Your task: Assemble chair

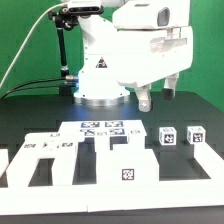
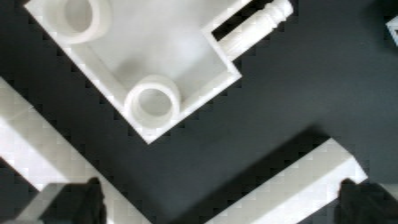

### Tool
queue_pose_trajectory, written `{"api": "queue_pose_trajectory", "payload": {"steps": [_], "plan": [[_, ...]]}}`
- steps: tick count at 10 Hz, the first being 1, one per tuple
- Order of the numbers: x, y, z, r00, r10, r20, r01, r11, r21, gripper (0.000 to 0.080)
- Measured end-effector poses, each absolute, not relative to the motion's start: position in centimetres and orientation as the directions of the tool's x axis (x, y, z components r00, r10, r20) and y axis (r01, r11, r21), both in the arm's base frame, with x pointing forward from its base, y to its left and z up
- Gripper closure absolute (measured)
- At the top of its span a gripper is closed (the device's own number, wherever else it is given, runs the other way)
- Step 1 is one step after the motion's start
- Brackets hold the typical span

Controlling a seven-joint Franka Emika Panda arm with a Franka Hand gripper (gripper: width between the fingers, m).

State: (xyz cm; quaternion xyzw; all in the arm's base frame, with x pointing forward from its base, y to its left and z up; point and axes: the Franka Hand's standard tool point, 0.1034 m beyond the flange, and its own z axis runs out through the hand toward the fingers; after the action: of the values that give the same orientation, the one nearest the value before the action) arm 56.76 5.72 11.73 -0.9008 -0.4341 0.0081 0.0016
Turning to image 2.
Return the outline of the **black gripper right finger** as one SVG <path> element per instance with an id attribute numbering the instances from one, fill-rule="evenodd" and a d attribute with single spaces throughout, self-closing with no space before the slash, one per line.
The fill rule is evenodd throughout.
<path id="1" fill-rule="evenodd" d="M 336 224 L 398 224 L 398 184 L 342 182 Z"/>

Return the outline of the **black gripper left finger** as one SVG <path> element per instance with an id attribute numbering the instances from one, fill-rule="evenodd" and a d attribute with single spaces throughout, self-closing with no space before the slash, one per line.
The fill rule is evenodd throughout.
<path id="1" fill-rule="evenodd" d="M 86 183 L 52 183 L 24 209 L 18 224 L 107 224 L 100 179 Z"/>

